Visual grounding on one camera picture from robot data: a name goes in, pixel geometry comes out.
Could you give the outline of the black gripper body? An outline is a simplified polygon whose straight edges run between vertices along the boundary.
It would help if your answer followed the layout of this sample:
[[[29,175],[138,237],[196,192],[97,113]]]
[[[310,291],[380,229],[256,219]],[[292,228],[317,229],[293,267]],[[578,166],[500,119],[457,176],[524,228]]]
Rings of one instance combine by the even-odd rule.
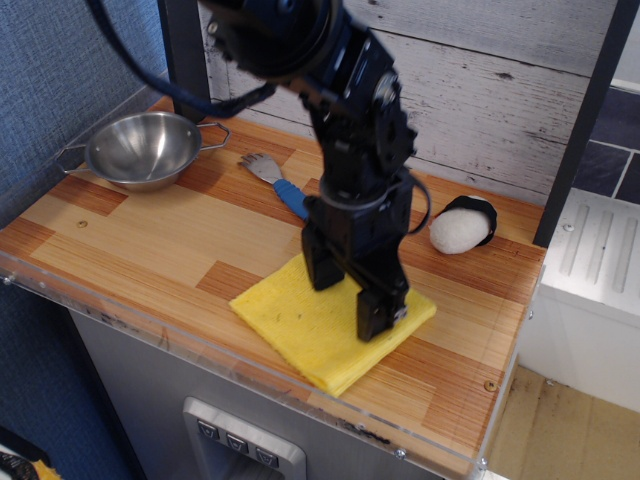
[[[414,178],[402,169],[387,189],[367,203],[345,203],[330,197],[309,196],[304,205],[307,224],[316,224],[334,236],[362,289],[400,299],[408,281],[399,261],[399,246],[409,233]]]

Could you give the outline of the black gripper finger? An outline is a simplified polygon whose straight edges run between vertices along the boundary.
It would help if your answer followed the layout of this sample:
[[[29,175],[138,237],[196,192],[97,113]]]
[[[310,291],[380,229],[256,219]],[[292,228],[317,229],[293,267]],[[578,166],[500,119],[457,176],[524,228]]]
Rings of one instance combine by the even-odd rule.
[[[302,230],[302,250],[307,273],[315,291],[323,291],[341,282],[346,276],[356,280],[338,240],[316,224]]]
[[[400,299],[363,289],[357,296],[357,336],[369,342],[391,330],[408,314],[405,297]]]

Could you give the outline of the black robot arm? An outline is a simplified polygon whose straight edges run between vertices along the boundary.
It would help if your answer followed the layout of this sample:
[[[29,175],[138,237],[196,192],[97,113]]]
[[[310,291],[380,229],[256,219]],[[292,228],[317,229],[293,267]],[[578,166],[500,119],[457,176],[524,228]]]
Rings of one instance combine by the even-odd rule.
[[[409,231],[415,131],[392,56],[339,1],[213,1],[212,34],[237,66],[296,93],[323,154],[306,198],[302,248],[316,290],[345,277],[361,290],[357,334],[391,329],[407,311],[398,249]]]

